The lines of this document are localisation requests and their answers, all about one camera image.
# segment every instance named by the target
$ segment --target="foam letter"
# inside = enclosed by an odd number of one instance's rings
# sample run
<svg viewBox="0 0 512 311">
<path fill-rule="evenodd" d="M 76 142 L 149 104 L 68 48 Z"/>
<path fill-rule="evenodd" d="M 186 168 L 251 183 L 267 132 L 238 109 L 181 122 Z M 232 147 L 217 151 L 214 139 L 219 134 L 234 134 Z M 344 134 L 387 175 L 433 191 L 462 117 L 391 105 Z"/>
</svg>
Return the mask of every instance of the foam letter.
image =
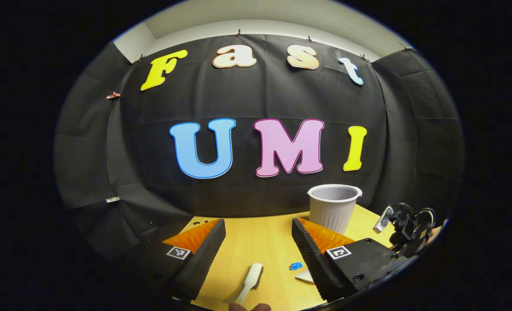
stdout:
<svg viewBox="0 0 512 311">
<path fill-rule="evenodd" d="M 361 168 L 361 148 L 363 147 L 363 137 L 367 134 L 367 130 L 361 126 L 350 126 L 348 134 L 351 136 L 350 150 L 348 152 L 348 160 L 342 169 L 344 171 L 357 171 Z"/>
<path fill-rule="evenodd" d="M 317 173 L 323 169 L 319 161 L 321 130 L 325 124 L 321 120 L 308 119 L 300 124 L 294 140 L 291 140 L 283 124 L 276 119 L 264 119 L 254 123 L 254 128 L 262 138 L 262 165 L 256 170 L 259 177 L 278 175 L 279 167 L 275 165 L 275 155 L 283 169 L 289 174 L 299 155 L 300 164 L 296 167 L 299 173 Z"/>
<path fill-rule="evenodd" d="M 358 73 L 356 73 L 356 70 L 358 67 L 354 65 L 349 59 L 346 57 L 341 57 L 338 59 L 341 63 L 344 63 L 344 67 L 346 68 L 346 71 L 348 72 L 348 75 L 350 76 L 350 79 L 354 81 L 354 83 L 362 85 L 363 79 L 358 77 Z"/>
<path fill-rule="evenodd" d="M 175 53 L 164 55 L 163 57 L 158 57 L 157 59 L 151 61 L 151 71 L 149 71 L 147 81 L 145 81 L 145 83 L 143 83 L 141 86 L 141 91 L 164 83 L 165 78 L 162 77 L 162 72 L 166 71 L 166 74 L 171 73 L 171 71 L 175 68 L 175 64 L 177 63 L 177 59 L 175 58 L 183 58 L 185 56 L 187 56 L 187 50 L 181 50 Z"/>
<path fill-rule="evenodd" d="M 175 155 L 183 173 L 198 179 L 216 178 L 224 175 L 233 163 L 231 129 L 236 126 L 233 119 L 216 119 L 208 122 L 208 128 L 216 134 L 217 160 L 212 164 L 199 162 L 196 155 L 195 134 L 200 126 L 194 122 L 176 124 L 170 128 L 175 139 Z"/>
<path fill-rule="evenodd" d="M 246 45 L 229 45 L 222 47 L 216 53 L 219 55 L 212 63 L 218 68 L 250 67 L 256 63 L 256 58 L 252 57 L 252 49 Z"/>
<path fill-rule="evenodd" d="M 287 61 L 292 67 L 317 69 L 319 68 L 319 60 L 314 56 L 317 53 L 310 47 L 303 47 L 302 45 L 291 45 L 287 48 Z"/>
</svg>

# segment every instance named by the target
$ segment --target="orange soft pad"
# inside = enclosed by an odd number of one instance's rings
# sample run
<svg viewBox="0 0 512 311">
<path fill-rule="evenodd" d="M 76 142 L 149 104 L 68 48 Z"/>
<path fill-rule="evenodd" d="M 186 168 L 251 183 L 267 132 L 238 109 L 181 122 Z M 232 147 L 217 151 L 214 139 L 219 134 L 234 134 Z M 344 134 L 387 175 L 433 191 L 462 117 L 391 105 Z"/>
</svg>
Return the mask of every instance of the orange soft pad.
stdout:
<svg viewBox="0 0 512 311">
<path fill-rule="evenodd" d="M 218 220 L 219 219 L 209 221 L 206 224 L 196 226 L 195 228 L 189 229 L 186 232 L 174 235 L 171 238 L 163 240 L 162 243 L 166 243 L 171 246 L 177 246 L 178 248 L 185 248 L 186 250 L 191 250 L 191 252 L 195 254 L 204 239 L 218 223 Z"/>
<path fill-rule="evenodd" d="M 327 229 L 313 222 L 307 221 L 298 217 L 298 220 L 304 226 L 304 229 L 310 234 L 313 241 L 316 243 L 317 248 L 321 254 L 325 254 L 326 250 L 331 248 L 337 248 L 346 244 L 353 243 L 354 240 L 347 238 L 341 234 L 334 232 L 333 230 Z"/>
</svg>

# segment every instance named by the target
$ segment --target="table surface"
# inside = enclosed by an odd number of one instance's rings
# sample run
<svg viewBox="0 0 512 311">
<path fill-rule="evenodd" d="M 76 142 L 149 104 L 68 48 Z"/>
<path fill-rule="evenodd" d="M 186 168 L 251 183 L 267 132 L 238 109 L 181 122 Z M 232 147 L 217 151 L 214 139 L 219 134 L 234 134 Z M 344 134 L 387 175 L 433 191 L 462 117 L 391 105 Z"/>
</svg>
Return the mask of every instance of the table surface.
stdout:
<svg viewBox="0 0 512 311">
<path fill-rule="evenodd" d="M 258 303 L 267 303 L 274 311 L 298 311 L 325 303 L 314 284 L 295 278 L 307 270 L 307 266 L 292 240 L 292 219 L 308 219 L 309 215 L 309 211 L 305 211 L 268 217 L 224 218 L 226 237 L 197 299 L 191 303 L 227 311 L 228 303 L 240 294 L 244 278 L 254 262 L 261 263 L 264 272 L 258 288 L 251 290 L 244 301 L 243 305 L 248 310 Z M 217 218 L 195 216 L 181 232 L 198 225 L 194 222 L 204 224 L 204 221 L 213 219 Z M 355 241 L 372 238 L 390 248 L 389 238 L 394 233 L 394 226 L 389 223 L 383 232 L 377 234 L 373 226 L 378 220 L 379 215 L 356 205 L 344 235 Z M 303 267 L 291 271 L 290 266 L 295 262 L 302 262 Z"/>
</svg>

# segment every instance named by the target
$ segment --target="peach letter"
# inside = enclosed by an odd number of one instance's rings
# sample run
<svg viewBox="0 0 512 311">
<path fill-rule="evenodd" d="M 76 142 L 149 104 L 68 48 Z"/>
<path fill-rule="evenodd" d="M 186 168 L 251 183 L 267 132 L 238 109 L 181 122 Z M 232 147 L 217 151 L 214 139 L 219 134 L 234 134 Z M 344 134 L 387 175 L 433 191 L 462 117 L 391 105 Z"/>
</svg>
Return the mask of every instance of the peach letter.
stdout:
<svg viewBox="0 0 512 311">
<path fill-rule="evenodd" d="M 310 47 L 303 47 L 302 45 L 291 45 L 287 48 L 287 61 L 292 67 L 317 69 L 319 68 L 319 60 L 314 56 L 317 53 Z"/>
<path fill-rule="evenodd" d="M 246 45 L 229 45 L 222 47 L 216 53 L 219 55 L 212 63 L 218 68 L 250 67 L 256 63 L 256 58 L 252 57 L 252 49 Z"/>
</svg>

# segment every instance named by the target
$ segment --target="ceiling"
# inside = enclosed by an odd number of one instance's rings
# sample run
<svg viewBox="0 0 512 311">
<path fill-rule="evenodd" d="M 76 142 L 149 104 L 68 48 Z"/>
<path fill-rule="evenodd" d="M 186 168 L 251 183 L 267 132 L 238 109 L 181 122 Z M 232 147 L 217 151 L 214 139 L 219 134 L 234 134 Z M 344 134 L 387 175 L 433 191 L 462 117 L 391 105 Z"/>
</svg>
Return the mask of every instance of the ceiling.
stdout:
<svg viewBox="0 0 512 311">
<path fill-rule="evenodd" d="M 269 19 L 309 26 L 343 37 L 380 57 L 401 50 L 402 37 L 375 20 L 332 0 L 187 0 L 145 24 L 154 37 L 223 20 Z"/>
</svg>

